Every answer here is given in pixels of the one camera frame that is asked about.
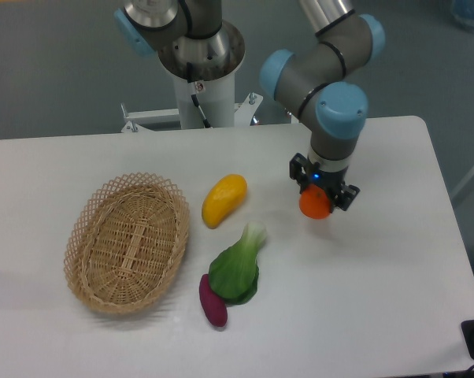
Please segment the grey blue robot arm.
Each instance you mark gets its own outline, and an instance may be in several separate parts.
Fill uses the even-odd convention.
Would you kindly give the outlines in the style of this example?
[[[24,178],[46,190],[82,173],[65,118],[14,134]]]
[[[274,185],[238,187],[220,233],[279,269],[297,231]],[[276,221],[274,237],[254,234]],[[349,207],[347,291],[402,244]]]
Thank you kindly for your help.
[[[302,1],[317,43],[305,56],[277,50],[261,67],[262,90],[311,132],[309,153],[289,175],[301,210],[322,218],[348,209],[358,188],[346,171],[368,114],[368,99],[346,77],[384,48],[382,24],[348,1]],[[137,54],[156,54],[175,84],[182,128],[235,125],[235,72],[243,63],[240,31],[218,1],[126,1],[115,21]]]

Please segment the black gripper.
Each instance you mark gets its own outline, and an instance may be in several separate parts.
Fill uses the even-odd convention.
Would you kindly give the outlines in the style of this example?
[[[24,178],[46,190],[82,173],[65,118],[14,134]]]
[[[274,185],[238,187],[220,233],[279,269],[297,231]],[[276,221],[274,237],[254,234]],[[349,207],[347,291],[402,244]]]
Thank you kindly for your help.
[[[296,153],[289,161],[289,177],[298,184],[300,195],[309,187],[319,187],[330,199],[331,213],[335,209],[347,211],[359,194],[358,187],[345,183],[348,166],[347,159],[311,161]]]

